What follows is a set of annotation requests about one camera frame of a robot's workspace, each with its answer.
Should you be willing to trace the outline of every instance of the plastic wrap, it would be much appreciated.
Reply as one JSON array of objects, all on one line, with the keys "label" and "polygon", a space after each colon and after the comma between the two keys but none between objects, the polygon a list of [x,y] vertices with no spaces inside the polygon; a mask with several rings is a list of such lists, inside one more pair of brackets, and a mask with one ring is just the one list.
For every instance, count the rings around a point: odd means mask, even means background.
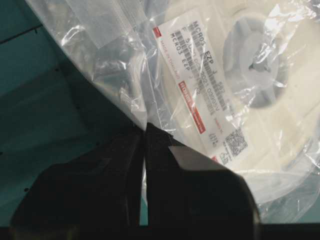
[{"label": "plastic wrap", "polygon": [[318,1],[27,2],[137,125],[151,122],[242,175],[262,220],[294,222],[315,202]]}]

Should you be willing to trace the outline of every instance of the teal surface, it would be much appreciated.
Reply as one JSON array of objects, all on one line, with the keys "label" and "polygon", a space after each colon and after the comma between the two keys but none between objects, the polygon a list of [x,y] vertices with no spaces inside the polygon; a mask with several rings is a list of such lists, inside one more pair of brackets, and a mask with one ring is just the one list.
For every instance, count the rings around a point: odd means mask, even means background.
[{"label": "teal surface", "polygon": [[0,13],[0,42],[40,24],[24,0],[1,0]]},{"label": "teal surface", "polygon": [[320,223],[320,198],[317,199],[315,204],[299,220],[299,223],[305,223],[305,224]]},{"label": "teal surface", "polygon": [[148,225],[148,207],[143,199],[141,199],[140,225]]},{"label": "teal surface", "polygon": [[[0,1],[0,42],[40,23]],[[132,122],[77,71],[43,27],[0,44],[0,227],[44,169],[125,132]],[[146,206],[142,205],[145,224]]]}]

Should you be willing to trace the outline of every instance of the clear plastic bag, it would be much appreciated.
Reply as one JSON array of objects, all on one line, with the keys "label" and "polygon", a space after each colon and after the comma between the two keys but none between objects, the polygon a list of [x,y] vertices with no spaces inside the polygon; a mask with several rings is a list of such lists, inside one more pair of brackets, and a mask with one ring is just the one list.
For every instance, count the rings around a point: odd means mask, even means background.
[{"label": "clear plastic bag", "polygon": [[242,175],[262,220],[294,222],[315,202],[318,1],[27,2],[137,125]]}]

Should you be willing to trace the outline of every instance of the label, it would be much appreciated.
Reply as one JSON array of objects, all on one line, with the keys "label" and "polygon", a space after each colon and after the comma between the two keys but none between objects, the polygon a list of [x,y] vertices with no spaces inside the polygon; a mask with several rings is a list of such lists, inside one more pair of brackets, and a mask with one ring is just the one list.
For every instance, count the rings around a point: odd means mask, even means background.
[{"label": "label", "polygon": [[249,154],[242,129],[226,93],[225,76],[197,9],[153,29],[207,155],[222,165]]}]

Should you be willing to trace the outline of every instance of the barcode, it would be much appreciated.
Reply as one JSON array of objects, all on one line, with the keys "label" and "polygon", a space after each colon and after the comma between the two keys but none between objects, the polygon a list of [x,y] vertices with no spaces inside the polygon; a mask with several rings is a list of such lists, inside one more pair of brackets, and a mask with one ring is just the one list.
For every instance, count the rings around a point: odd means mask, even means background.
[{"label": "barcode", "polygon": [[243,150],[248,147],[248,143],[246,142],[241,128],[236,129],[233,133],[227,136],[225,141],[229,145],[229,148],[231,149],[232,155],[234,157],[237,157],[242,153]]},{"label": "barcode", "polygon": [[184,57],[185,57],[188,65],[190,67],[190,70],[191,70],[194,78],[196,79],[199,91],[200,91],[201,95],[204,98],[204,101],[205,101],[206,106],[207,106],[207,108],[208,108],[208,110],[210,112],[210,115],[213,115],[215,113],[215,108],[214,108],[213,104],[210,101],[208,93],[205,91],[204,83],[201,80],[200,73],[199,73],[199,71],[197,69],[197,66],[196,66],[194,60],[193,60],[193,57],[191,55],[191,52],[189,50],[189,47],[188,47],[185,39],[184,39],[184,36],[182,35],[181,31],[177,31],[175,33],[175,37],[178,40],[178,43],[179,43],[179,45],[181,47],[181,50],[182,50],[182,52],[184,54]]},{"label": "barcode", "polygon": [[198,32],[195,30],[195,27],[193,26],[193,24],[190,24],[187,28],[188,28],[189,32],[191,33],[194,45],[196,46],[196,48],[200,54],[200,57],[202,58],[202,63],[203,63],[204,69],[205,69],[206,73],[208,74],[209,80],[213,86],[213,90],[218,98],[220,106],[221,106],[222,110],[225,111],[225,110],[227,110],[226,101],[224,100],[223,93],[220,91],[220,88],[218,86],[217,80],[215,78],[215,73],[212,71],[210,64],[209,64],[209,61],[207,59],[207,56],[204,53],[204,48],[201,44],[200,38],[198,36]]}]

